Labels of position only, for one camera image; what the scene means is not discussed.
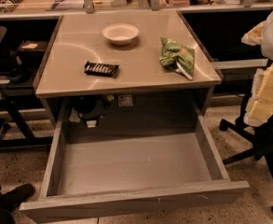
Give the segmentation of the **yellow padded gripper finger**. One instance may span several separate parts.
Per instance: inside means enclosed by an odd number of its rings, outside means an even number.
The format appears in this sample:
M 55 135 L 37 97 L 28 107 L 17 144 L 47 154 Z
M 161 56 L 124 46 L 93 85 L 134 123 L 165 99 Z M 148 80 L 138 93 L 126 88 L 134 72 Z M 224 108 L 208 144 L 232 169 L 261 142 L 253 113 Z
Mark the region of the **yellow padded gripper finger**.
M 258 68 L 253 78 L 252 96 L 245 108 L 244 122 L 260 127 L 273 116 L 273 63 L 267 69 Z

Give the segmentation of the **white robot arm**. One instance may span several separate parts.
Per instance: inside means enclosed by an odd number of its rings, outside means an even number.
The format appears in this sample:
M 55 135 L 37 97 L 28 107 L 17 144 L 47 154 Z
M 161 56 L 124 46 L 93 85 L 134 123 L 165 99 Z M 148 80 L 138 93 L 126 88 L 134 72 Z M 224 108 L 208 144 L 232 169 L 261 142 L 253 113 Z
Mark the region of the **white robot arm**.
M 252 97 L 245 108 L 244 122 L 259 127 L 273 115 L 273 11 L 265 21 L 246 33 L 241 42 L 250 46 L 260 45 L 262 55 L 272 61 L 266 70 L 256 70 Z

